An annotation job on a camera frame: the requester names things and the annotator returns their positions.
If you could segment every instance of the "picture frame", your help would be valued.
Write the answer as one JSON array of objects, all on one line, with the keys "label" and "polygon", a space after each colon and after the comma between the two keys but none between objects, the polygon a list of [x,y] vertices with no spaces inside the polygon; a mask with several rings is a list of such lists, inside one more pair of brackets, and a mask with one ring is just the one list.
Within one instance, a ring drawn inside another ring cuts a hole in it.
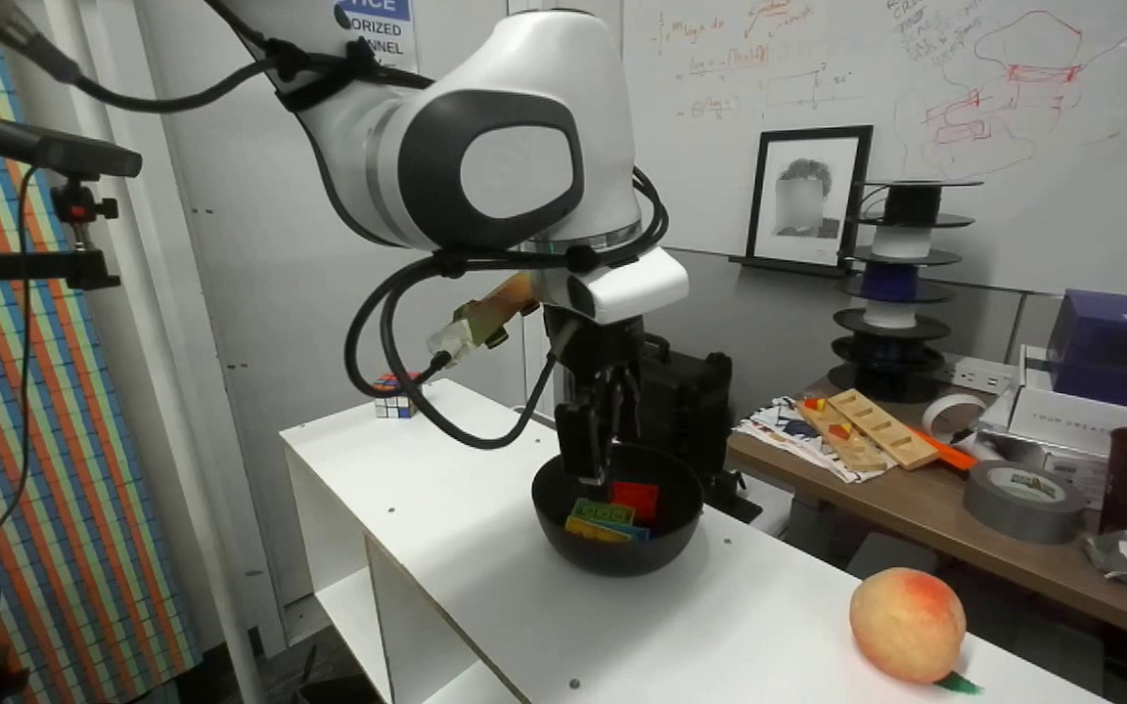
[{"label": "picture frame", "polygon": [[746,265],[849,273],[874,127],[758,135]]}]

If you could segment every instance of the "black device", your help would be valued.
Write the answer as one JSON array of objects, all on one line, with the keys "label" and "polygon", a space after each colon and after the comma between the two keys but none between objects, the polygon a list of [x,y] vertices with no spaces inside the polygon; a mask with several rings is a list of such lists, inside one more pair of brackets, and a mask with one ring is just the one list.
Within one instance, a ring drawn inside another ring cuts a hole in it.
[{"label": "black device", "polygon": [[18,123],[0,123],[0,157],[49,169],[69,179],[141,171],[141,152],[116,151],[108,141],[18,127]]}]

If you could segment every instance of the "black bowl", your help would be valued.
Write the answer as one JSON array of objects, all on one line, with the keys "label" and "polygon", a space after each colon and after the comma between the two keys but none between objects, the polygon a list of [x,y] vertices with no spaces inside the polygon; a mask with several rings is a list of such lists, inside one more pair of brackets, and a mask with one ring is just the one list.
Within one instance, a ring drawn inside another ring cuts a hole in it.
[{"label": "black bowl", "polygon": [[550,457],[535,479],[532,479],[532,505],[535,522],[548,531],[550,548],[588,573],[601,574],[647,574],[665,565],[674,565],[702,512],[704,512],[704,491],[691,470],[674,462],[669,453],[657,453],[651,445],[612,445],[612,470],[606,482],[643,482],[657,487],[657,516],[651,525],[651,539],[638,546],[599,546],[562,531],[562,522],[580,499],[606,500],[606,487],[584,487],[576,475],[562,470],[561,457]]}]

